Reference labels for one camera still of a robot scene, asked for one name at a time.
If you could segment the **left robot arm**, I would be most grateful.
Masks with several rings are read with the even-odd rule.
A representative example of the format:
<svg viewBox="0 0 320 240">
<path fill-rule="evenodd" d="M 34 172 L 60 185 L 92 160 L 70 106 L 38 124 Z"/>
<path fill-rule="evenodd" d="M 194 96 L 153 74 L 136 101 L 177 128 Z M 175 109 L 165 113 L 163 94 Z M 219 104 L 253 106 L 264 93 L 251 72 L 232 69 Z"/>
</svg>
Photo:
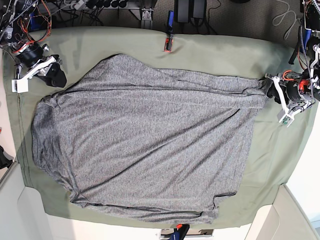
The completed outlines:
<svg viewBox="0 0 320 240">
<path fill-rule="evenodd" d="M 298 60 L 302 72 L 286 70 L 276 76 L 266 74 L 273 83 L 267 96 L 282 105 L 285 114 L 303 112 L 320 100 L 320 2 L 301 0 L 297 44 L 289 64 Z"/>
</svg>

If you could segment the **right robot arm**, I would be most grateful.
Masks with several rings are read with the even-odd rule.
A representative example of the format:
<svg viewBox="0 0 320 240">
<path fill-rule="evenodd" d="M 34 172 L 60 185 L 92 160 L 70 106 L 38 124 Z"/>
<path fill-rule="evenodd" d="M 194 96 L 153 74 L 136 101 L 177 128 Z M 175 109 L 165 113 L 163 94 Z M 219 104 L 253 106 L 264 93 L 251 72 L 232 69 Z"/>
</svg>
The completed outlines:
<svg viewBox="0 0 320 240">
<path fill-rule="evenodd" d="M 31 36 L 34 19 L 44 21 L 45 32 L 39 39 Z M 0 2 L 0 48 L 15 62 L 11 80 L 14 93 L 29 91 L 29 80 L 36 77 L 47 86 L 63 88 L 67 78 L 58 54 L 47 55 L 50 47 L 43 43 L 52 33 L 52 11 L 45 0 L 2 0 Z"/>
</svg>

